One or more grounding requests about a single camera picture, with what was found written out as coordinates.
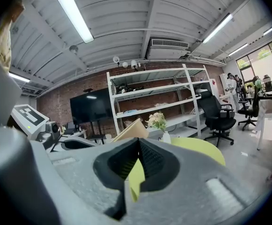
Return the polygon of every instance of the red brick wall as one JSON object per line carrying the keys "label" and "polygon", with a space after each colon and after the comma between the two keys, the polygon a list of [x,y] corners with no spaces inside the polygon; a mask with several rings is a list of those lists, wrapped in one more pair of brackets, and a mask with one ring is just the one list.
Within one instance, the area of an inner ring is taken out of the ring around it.
{"label": "red brick wall", "polygon": [[[198,63],[186,63],[188,68],[202,68],[203,65]],[[151,69],[160,69],[160,68],[179,68],[181,67],[181,63],[173,63],[173,62],[158,62],[158,63],[150,63],[146,65],[147,70]],[[214,78],[217,81],[217,86],[219,90],[219,94],[223,94],[223,87],[219,78],[219,75],[223,73],[222,68],[206,65],[207,72],[210,78]],[[43,95],[39,99],[37,99],[37,109],[39,112],[43,113],[45,116],[51,118],[52,121],[56,121],[59,125],[66,124],[67,122],[72,121],[71,109],[69,99],[74,98],[76,96],[84,94],[83,90],[92,88],[93,90],[100,90],[107,88],[107,75],[106,73],[110,72],[110,75],[117,75],[118,68],[106,70],[100,73],[96,73],[90,76],[86,76],[80,78],[79,80],[69,82],[63,86],[60,86],[53,91],[48,92]],[[192,78],[195,81],[199,81],[200,78],[204,80],[207,79],[206,73],[201,72]],[[186,78],[179,79],[180,82],[187,82]],[[137,86],[144,86],[144,88],[156,87],[156,86],[165,86],[174,84],[173,79],[168,80],[160,80],[147,82],[143,84],[137,84]],[[183,99],[191,96],[191,92],[189,90],[182,90]],[[122,101],[119,103],[120,110],[122,112],[131,110],[131,109],[146,109],[154,106],[156,103],[173,103],[178,101],[177,92],[168,92],[162,94],[156,94],[149,97],[141,97],[136,99],[131,99],[127,101]],[[190,111],[193,108],[193,103],[189,102],[184,104],[185,110]],[[162,109],[165,117],[172,117],[178,114],[181,114],[180,105]],[[150,113],[140,114],[143,120],[147,120]],[[124,118],[123,120],[134,121],[138,115]],[[90,134],[90,124],[85,123],[83,125],[87,129],[87,134]],[[115,125],[113,119],[108,119],[101,121],[102,133],[111,134],[112,137],[116,135]]]}

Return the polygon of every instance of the white corrugated ceiling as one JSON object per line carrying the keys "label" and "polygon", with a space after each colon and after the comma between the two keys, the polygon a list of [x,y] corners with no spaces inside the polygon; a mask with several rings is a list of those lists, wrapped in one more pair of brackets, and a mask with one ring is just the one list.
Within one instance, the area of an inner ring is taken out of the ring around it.
{"label": "white corrugated ceiling", "polygon": [[[27,93],[39,88],[33,96],[78,74],[108,68],[114,55],[121,61],[143,59],[149,38],[178,39],[189,43],[195,56],[222,60],[237,46],[260,38],[272,24],[261,0],[77,0],[94,37],[85,44],[58,1],[27,3],[11,28],[11,72],[31,78],[20,86]],[[37,18],[31,21],[34,12]],[[233,20],[201,44],[227,12]],[[78,46],[80,60],[69,56],[71,45]]]}

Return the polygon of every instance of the black and white marker board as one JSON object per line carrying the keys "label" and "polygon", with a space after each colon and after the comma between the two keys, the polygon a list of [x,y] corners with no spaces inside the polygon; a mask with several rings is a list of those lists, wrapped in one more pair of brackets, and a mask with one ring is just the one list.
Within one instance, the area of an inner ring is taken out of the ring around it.
{"label": "black and white marker board", "polygon": [[49,120],[28,104],[14,106],[11,116],[30,140],[35,140],[40,132],[45,131],[45,124]]}

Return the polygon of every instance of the flower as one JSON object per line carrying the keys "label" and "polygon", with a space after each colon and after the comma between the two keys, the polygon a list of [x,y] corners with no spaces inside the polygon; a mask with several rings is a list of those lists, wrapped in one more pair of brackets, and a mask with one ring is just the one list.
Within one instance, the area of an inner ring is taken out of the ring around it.
{"label": "flower", "polygon": [[154,114],[149,115],[149,120],[146,122],[149,127],[158,128],[165,132],[166,120],[163,113],[155,112]]}

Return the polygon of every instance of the television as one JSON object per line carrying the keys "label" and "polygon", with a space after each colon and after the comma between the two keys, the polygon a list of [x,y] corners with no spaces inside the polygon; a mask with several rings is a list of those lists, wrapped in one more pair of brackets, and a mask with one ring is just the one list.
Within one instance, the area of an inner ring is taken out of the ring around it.
{"label": "television", "polygon": [[71,98],[70,107],[74,124],[113,118],[108,88]]}

